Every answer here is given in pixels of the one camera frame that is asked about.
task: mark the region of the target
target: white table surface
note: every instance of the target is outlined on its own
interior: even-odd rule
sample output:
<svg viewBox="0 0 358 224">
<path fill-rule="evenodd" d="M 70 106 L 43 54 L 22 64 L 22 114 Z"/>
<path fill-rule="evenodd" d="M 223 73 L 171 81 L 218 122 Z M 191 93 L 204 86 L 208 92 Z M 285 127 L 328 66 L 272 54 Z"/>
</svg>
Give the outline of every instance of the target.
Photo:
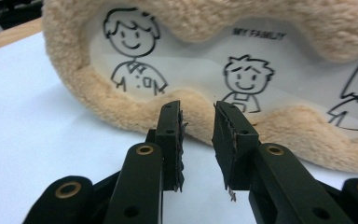
<svg viewBox="0 0 358 224">
<path fill-rule="evenodd" d="M 41 34 L 0 49 L 0 223 L 21 223 L 44 189 L 67 175 L 93 183 L 121 169 L 145 136 L 97 119 L 61 84 Z M 183 193 L 164 193 L 164 223 L 255 223 L 247 192 L 232 203 L 211 147 L 186 138 Z M 303 163 L 340 189 L 357 174 Z"/>
</svg>

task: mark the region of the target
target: cartoon smile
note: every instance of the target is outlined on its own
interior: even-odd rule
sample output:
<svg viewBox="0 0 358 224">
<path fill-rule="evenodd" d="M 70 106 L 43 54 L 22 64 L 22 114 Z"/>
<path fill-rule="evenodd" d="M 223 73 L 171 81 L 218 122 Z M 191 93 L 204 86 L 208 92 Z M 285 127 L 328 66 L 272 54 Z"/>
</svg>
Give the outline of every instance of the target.
<svg viewBox="0 0 358 224">
<path fill-rule="evenodd" d="M 129 45 L 127 45 L 126 44 L 126 42 L 123 40 L 123 41 L 121 41 L 121 43 L 123 44 L 123 46 L 124 47 L 126 47 L 127 49 L 138 49 L 139 47 L 141 47 L 141 44 L 140 43 L 138 43 L 138 44 L 136 44 L 135 46 L 133 46 L 133 47 L 131 47 L 131 46 L 129 46 Z"/>
<path fill-rule="evenodd" d="M 240 82 L 236 82 L 236 83 L 235 83 L 235 86 L 237 86 L 238 88 L 240 88 L 241 90 L 244 90 L 244 91 L 251 90 L 251 89 L 253 89 L 253 88 L 255 87 L 255 85 L 252 84 L 251 87 L 249 87 L 249 88 L 244 88 L 244 87 L 240 86 Z"/>
</svg>

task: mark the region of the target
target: beige plush fabric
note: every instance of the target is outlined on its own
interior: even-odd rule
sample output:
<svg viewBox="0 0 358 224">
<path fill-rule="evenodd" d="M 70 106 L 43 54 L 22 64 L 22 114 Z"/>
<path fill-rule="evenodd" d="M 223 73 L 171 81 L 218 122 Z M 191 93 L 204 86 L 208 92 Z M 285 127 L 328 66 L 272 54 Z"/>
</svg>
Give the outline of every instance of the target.
<svg viewBox="0 0 358 224">
<path fill-rule="evenodd" d="M 245 17 L 291 21 L 326 59 L 358 59 L 358 0 L 129 0 L 148 11 L 185 41 L 202 41 Z M 117 91 L 90 66 L 85 22 L 103 0 L 46 0 L 43 28 L 48 55 L 62 82 L 101 119 L 127 130 L 146 132 L 157 124 L 160 107 L 180 100 L 186 132 L 211 144 L 213 105 L 195 91 L 166 94 L 139 103 Z M 358 173 L 358 139 L 349 140 L 305 106 L 295 106 L 249 120 L 262 142 L 292 149 L 316 164 Z"/>
</svg>

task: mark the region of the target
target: plush toy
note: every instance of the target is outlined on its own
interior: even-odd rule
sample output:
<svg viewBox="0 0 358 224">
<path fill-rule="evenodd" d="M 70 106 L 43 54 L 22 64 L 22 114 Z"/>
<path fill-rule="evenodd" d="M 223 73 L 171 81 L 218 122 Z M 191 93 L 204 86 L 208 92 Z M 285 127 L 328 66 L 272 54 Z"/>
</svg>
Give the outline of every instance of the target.
<svg viewBox="0 0 358 224">
<path fill-rule="evenodd" d="M 144 133 L 180 100 L 211 144 L 223 100 L 261 142 L 358 173 L 358 0 L 48 0 L 43 29 L 62 82 L 112 125 Z"/>
</svg>

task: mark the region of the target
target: plush frame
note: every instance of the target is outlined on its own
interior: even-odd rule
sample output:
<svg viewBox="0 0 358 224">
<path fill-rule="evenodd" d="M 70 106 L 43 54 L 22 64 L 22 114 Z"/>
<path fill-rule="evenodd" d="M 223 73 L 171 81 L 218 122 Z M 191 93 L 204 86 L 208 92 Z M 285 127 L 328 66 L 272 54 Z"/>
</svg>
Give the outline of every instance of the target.
<svg viewBox="0 0 358 224">
<path fill-rule="evenodd" d="M 180 100 L 186 132 L 211 144 L 213 105 L 196 91 L 179 90 L 141 103 L 117 91 L 95 72 L 84 26 L 103 0 L 46 0 L 43 30 L 49 58 L 62 82 L 99 118 L 119 128 L 145 133 L 154 128 L 160 107 Z M 358 59 L 358 0 L 132 0 L 127 3 L 155 15 L 177 37 L 203 41 L 246 17 L 292 22 L 313 47 L 334 62 Z M 358 139 L 350 140 L 304 105 L 248 119 L 262 142 L 282 144 L 299 157 L 324 167 L 358 173 Z"/>
</svg>

